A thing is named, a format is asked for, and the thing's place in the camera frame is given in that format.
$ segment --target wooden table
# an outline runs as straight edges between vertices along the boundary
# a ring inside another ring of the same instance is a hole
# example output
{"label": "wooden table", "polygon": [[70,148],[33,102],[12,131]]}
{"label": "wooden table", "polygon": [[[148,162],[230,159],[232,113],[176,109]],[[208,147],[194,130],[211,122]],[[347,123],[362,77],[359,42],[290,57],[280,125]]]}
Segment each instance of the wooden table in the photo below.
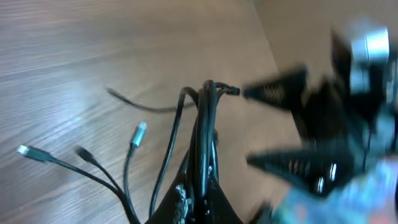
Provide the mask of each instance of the wooden table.
{"label": "wooden table", "polygon": [[[16,149],[33,145],[104,178],[74,154],[80,145],[121,184],[140,121],[148,132],[129,181],[144,222],[174,114],[135,110],[105,88],[160,107],[175,105],[183,86],[199,88],[207,79],[241,86],[276,71],[252,3],[243,0],[6,0],[0,28],[0,223],[127,223],[104,187],[24,159]],[[188,147],[196,113],[183,113],[158,203]],[[220,184],[246,222],[287,187],[248,168],[245,156],[299,137],[291,115],[232,96],[221,99],[216,128]]]}

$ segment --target wire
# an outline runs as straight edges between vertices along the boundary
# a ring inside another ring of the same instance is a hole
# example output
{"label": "wire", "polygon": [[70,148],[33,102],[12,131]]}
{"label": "wire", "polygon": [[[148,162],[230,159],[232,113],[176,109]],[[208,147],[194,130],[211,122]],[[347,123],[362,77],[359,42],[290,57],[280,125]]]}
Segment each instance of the wire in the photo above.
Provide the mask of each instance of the wire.
{"label": "wire", "polygon": [[173,153],[173,149],[174,149],[174,145],[175,145],[175,138],[177,137],[177,130],[178,130],[178,126],[180,124],[182,110],[184,107],[185,95],[191,96],[194,104],[197,105],[197,101],[198,101],[197,100],[197,98],[198,98],[197,92],[190,87],[183,88],[180,92],[180,97],[178,98],[177,111],[175,113],[175,118],[174,118],[173,128],[172,128],[172,132],[171,132],[171,136],[170,136],[170,140],[169,140],[169,145],[167,146],[166,155],[164,157],[162,167],[160,168],[159,174],[156,179],[155,187],[152,192],[152,196],[150,198],[149,217],[151,217],[154,214],[157,194],[159,193],[160,185],[161,185],[164,175],[166,173],[167,166],[169,165],[169,160],[172,157],[172,153]]}
{"label": "wire", "polygon": [[89,162],[90,164],[93,164],[95,167],[97,167],[99,170],[102,171],[103,174],[112,182],[112,184],[116,187],[118,192],[120,192],[124,196],[123,190],[120,188],[119,184],[113,179],[112,175],[109,174],[109,172],[99,164],[99,162],[94,158],[94,155],[92,155],[91,152],[89,152],[87,149],[77,146],[75,149],[76,154],[82,158],[84,161]]}
{"label": "wire", "polygon": [[[184,159],[179,168],[179,172],[186,171],[187,194],[188,197],[194,200],[194,192],[199,192],[198,196],[200,198],[203,198],[203,196],[205,196],[206,194],[209,164],[212,166],[214,170],[213,174],[215,174],[215,177],[218,180],[217,154],[216,147],[213,144],[215,111],[218,100],[223,93],[227,93],[229,95],[239,95],[239,92],[239,88],[229,86],[225,83],[214,83],[213,81],[208,80],[203,84],[203,89],[201,89],[199,93],[190,87],[183,88],[180,92],[177,107],[151,108],[132,102],[115,90],[108,88],[108,93],[110,95],[123,101],[127,105],[133,106],[139,110],[145,110],[151,113],[168,113],[176,111],[169,145],[167,146],[167,151],[162,163],[162,167],[160,168],[150,200],[149,217],[153,216],[154,214],[157,194],[159,193],[165,171],[167,170],[169,160],[172,156],[182,110],[193,105],[196,105],[198,108],[198,116],[192,132],[190,148],[184,156]],[[193,103],[184,104],[185,95],[189,95],[193,100]],[[130,202],[131,200],[127,193],[128,187],[126,188],[126,186],[128,186],[126,170],[131,157],[132,155],[127,157],[124,169],[124,191],[128,202]]]}
{"label": "wire", "polygon": [[97,168],[99,168],[99,169],[102,171],[102,173],[104,173],[105,176],[112,182],[112,184],[116,187],[116,189],[117,189],[121,194],[124,195],[124,192],[123,192],[122,188],[120,188],[119,184],[113,179],[112,175],[109,174],[109,172],[108,172],[103,166],[101,166],[101,164],[99,164],[99,163],[97,162],[97,163],[93,163],[93,165],[96,166]]}
{"label": "wire", "polygon": [[135,147],[133,144],[130,144],[129,152],[126,157],[126,161],[124,162],[124,169],[123,169],[123,186],[124,186],[124,194],[125,194],[125,199],[127,206],[129,208],[129,211],[131,215],[134,217],[137,223],[139,223],[139,219],[137,217],[136,211],[134,210],[134,207],[132,206],[131,198],[130,198],[130,190],[129,190],[129,164],[131,161],[131,158],[134,154],[134,151],[136,150],[137,147]]}
{"label": "wire", "polygon": [[[125,104],[132,106],[134,108],[137,108],[139,110],[144,110],[147,112],[151,112],[151,113],[170,113],[170,112],[175,112],[177,110],[177,108],[175,106],[169,106],[169,107],[165,107],[165,108],[152,108],[149,106],[144,106],[144,105],[140,105],[138,103],[135,103],[129,99],[127,99],[125,96],[123,96],[122,94],[118,93],[116,90],[108,88],[107,92],[115,97],[116,99],[124,102]],[[183,106],[184,109],[188,109],[191,108],[192,106],[195,106],[195,103],[191,102],[191,103],[187,103]]]}
{"label": "wire", "polygon": [[131,213],[129,212],[129,208],[128,208],[127,204],[126,204],[123,192],[120,192],[119,190],[115,189],[112,185],[108,184],[104,180],[102,180],[102,179],[100,179],[100,178],[98,178],[98,177],[96,177],[96,176],[94,176],[94,175],[92,175],[92,174],[90,174],[90,173],[88,173],[86,171],[83,171],[83,170],[81,170],[81,169],[79,169],[79,168],[77,168],[77,167],[75,167],[73,165],[70,165],[70,164],[68,164],[66,162],[63,162],[63,161],[61,161],[59,159],[54,158],[50,162],[53,162],[53,163],[55,163],[57,165],[60,165],[60,166],[62,166],[64,168],[70,169],[70,170],[72,170],[74,172],[77,172],[77,173],[79,173],[81,175],[84,175],[85,177],[88,177],[91,180],[94,180],[95,182],[105,186],[107,189],[109,189],[114,194],[116,194],[116,196],[118,197],[118,199],[120,200],[120,202],[123,205],[123,209],[124,209],[124,211],[126,213],[126,216],[127,216],[127,219],[129,220],[129,222],[130,223],[139,223],[138,219],[136,220],[134,217],[131,216]]}

